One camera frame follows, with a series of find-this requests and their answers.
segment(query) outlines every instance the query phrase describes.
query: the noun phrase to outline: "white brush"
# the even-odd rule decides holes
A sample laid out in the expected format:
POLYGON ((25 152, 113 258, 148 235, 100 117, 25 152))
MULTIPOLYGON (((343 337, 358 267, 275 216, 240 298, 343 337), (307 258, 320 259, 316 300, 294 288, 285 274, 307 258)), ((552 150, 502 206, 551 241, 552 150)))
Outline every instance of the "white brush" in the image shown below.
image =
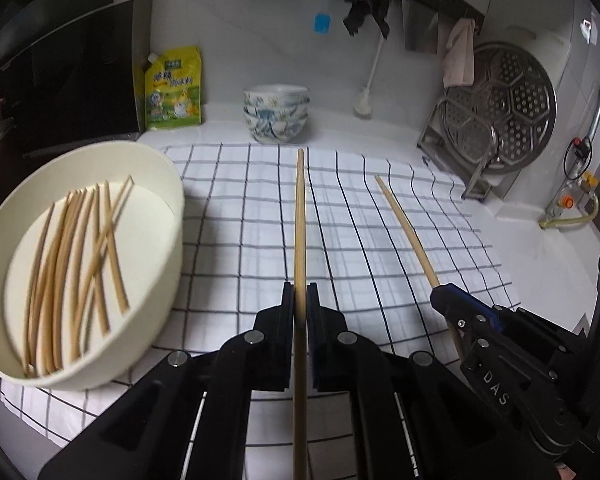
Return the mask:
POLYGON ((382 32, 380 33, 380 41, 378 42, 378 49, 376 50, 376 58, 374 59, 374 64, 371 67, 371 74, 369 74, 369 81, 366 82, 366 86, 363 88, 362 92, 358 96, 358 100, 353 107, 353 111, 357 113, 362 118, 371 117, 371 82, 374 79, 374 74, 376 73, 376 65, 378 65, 378 58, 380 57, 380 50, 382 49, 382 44, 384 43, 384 37, 382 36, 382 32))

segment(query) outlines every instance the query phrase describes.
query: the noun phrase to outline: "screw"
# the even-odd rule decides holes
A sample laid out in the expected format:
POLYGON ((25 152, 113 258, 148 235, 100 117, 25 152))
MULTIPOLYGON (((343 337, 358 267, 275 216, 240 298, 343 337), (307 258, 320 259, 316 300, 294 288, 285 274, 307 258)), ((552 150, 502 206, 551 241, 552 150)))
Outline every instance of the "screw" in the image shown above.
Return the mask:
POLYGON ((187 362, 187 357, 189 356, 186 352, 183 352, 182 350, 176 350, 175 352, 171 352, 169 354, 169 356, 167 357, 167 362, 171 366, 177 368, 178 366, 182 366, 184 363, 187 362))
POLYGON ((413 359, 413 362, 418 366, 422 367, 431 366, 431 364, 433 364, 433 356, 425 351, 414 352, 413 355, 411 355, 411 359, 413 359))
POLYGON ((358 336, 353 332, 340 332, 338 334, 338 341, 340 341, 343 345, 353 345, 358 340, 358 336))
POLYGON ((244 340, 250 345, 255 345, 264 341, 264 334, 260 330, 249 330, 244 334, 244 340))

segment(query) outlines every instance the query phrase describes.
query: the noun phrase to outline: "orange valve knob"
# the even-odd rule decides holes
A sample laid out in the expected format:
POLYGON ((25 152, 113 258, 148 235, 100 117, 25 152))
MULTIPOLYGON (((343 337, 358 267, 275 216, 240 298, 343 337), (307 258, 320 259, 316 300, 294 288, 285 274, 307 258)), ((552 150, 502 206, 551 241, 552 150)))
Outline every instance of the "orange valve knob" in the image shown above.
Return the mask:
POLYGON ((569 195, 563 196, 560 200, 560 206, 565 209, 571 209, 573 207, 574 201, 569 195))

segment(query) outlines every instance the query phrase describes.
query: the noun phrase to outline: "brush handle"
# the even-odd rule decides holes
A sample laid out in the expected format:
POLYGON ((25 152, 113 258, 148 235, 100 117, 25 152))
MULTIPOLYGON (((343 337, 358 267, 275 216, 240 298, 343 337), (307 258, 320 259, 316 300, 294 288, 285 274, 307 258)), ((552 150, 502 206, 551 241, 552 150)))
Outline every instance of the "brush handle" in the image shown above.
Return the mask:
POLYGON ((384 36, 382 32, 380 33, 380 41, 378 41, 378 49, 376 50, 376 57, 374 58, 374 63, 371 66, 371 74, 369 74, 369 81, 366 82, 365 86, 365 95, 369 94, 371 90, 371 82, 374 80, 374 75, 376 73, 376 66, 378 66, 378 59, 380 57, 380 51, 382 50, 382 44, 384 43, 384 36))

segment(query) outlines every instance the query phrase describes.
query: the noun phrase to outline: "white cloth with black grid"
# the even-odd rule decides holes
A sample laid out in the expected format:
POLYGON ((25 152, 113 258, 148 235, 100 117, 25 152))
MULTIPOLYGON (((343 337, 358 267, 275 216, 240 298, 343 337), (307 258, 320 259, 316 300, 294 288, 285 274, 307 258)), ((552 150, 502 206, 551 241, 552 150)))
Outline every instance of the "white cloth with black grid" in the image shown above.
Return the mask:
MULTIPOLYGON (((2 399, 27 424, 64 446, 168 352, 217 350, 250 329, 257 311, 280 303, 293 280, 297 149, 259 144, 166 146, 186 192, 180 288, 162 332, 117 380, 84 392, 2 382, 2 399)), ((306 150, 306 266, 323 306, 388 352, 458 356, 430 286, 374 180, 381 175, 413 224, 440 282, 487 304, 518 297, 493 248, 462 212, 462 183, 450 174, 332 151, 306 150)), ((292 475, 290 390, 254 392, 244 477, 292 475)), ((310 392, 312 480, 355 477, 347 394, 310 392)))

